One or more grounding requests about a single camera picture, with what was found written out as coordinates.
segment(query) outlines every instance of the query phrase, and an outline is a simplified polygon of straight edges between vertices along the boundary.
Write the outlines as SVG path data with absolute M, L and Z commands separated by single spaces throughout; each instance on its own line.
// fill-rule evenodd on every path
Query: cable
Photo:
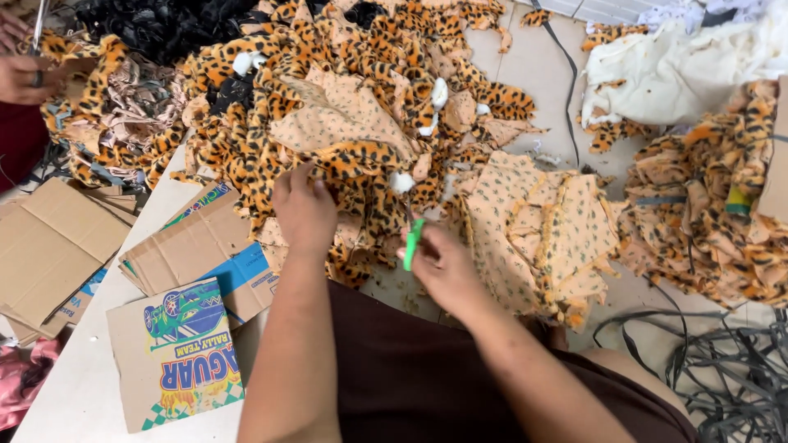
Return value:
M 659 286 L 656 288 L 675 307 L 619 315 L 602 322 L 593 333 L 594 342 L 602 347 L 597 334 L 611 324 L 621 326 L 621 334 L 632 357 L 645 370 L 660 377 L 640 357 L 637 345 L 626 332 L 630 320 L 645 322 L 682 339 L 670 354 L 665 368 L 665 384 L 685 400 L 687 411 L 705 416 L 698 425 L 702 441 L 750 443 L 752 441 L 788 443 L 788 316 L 785 309 L 775 309 L 775 321 L 765 328 L 730 328 L 730 312 L 684 313 Z M 679 317 L 682 329 L 655 319 L 656 316 Z M 690 336 L 686 318 L 716 318 L 721 327 Z M 713 385 L 702 382 L 699 373 L 708 376 L 713 369 Z M 694 387 L 678 389 L 682 376 Z
M 539 0 L 531 0 L 531 4 L 537 11 L 542 10 L 541 4 L 539 4 Z M 572 60 L 572 57 L 569 55 L 566 49 L 564 49 L 561 42 L 558 40 L 556 33 L 552 30 L 552 26 L 550 26 L 549 21 L 545 21 L 542 26 L 547 29 L 547 33 L 552 37 L 553 41 L 556 42 L 559 48 L 563 51 L 563 55 L 567 57 L 567 61 L 569 62 L 569 67 L 572 69 L 572 83 L 569 85 L 569 94 L 567 95 L 567 127 L 569 128 L 569 137 L 572 139 L 572 146 L 574 146 L 574 157 L 578 161 L 578 168 L 580 168 L 580 150 L 578 149 L 578 143 L 574 141 L 574 128 L 572 127 L 572 116 L 569 114 L 569 106 L 572 104 L 572 95 L 574 94 L 574 84 L 578 80 L 578 67 Z

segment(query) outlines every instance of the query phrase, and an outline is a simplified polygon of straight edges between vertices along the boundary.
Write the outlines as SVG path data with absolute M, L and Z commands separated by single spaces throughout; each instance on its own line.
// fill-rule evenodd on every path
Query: scissors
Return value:
M 413 263 L 413 256 L 416 254 L 416 247 L 418 242 L 422 240 L 424 219 L 414 220 L 413 211 L 411 211 L 411 197 L 409 195 L 405 197 L 405 214 L 407 215 L 407 237 L 405 239 L 403 266 L 407 272 L 411 272 L 411 264 Z
M 28 48 L 28 55 L 32 55 L 38 57 L 41 55 L 41 50 L 39 49 L 39 44 L 41 43 L 41 31 L 44 27 L 44 20 L 46 19 L 47 14 L 49 13 L 49 6 L 50 0 L 41 0 L 39 4 L 39 15 L 35 19 L 35 30 L 33 31 L 33 38 L 30 42 L 30 47 Z M 38 69 L 33 74 L 33 81 L 31 82 L 31 86 L 33 87 L 41 87 L 44 83 L 44 73 L 41 72 L 41 69 Z

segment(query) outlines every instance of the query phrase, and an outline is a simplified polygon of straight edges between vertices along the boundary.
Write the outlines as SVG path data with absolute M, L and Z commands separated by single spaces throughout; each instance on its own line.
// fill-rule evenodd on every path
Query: white fleece fabric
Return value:
M 692 124 L 719 111 L 734 89 L 788 72 L 788 0 L 774 0 L 755 23 L 722 24 L 686 34 L 680 20 L 649 35 L 626 35 L 589 55 L 582 124 L 621 121 Z M 597 86 L 626 79 L 618 88 Z M 596 108 L 604 115 L 592 117 Z

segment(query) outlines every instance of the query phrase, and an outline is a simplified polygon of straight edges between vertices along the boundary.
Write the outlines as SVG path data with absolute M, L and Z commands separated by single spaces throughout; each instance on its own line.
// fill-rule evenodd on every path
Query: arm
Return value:
M 249 379 L 238 441 L 341 441 L 324 267 L 336 208 L 321 184 L 308 187 L 311 167 L 283 174 L 274 187 L 290 249 Z
M 489 296 L 456 239 L 430 224 L 422 235 L 414 274 L 473 335 L 531 441 L 634 443 L 613 414 Z

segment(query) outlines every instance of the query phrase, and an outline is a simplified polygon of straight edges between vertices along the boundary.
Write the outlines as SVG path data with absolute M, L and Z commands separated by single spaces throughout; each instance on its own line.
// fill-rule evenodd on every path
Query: white table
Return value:
M 164 177 L 169 177 L 170 170 L 183 168 L 184 149 L 179 147 Z M 162 178 L 121 246 L 121 252 L 155 233 L 199 191 L 196 184 Z M 115 259 L 20 425 L 14 443 L 235 441 L 242 401 L 144 432 L 127 432 L 105 313 L 143 297 L 145 295 L 117 268 Z M 254 361 L 264 321 L 265 315 L 258 315 L 256 321 L 241 328 L 235 339 L 245 377 Z

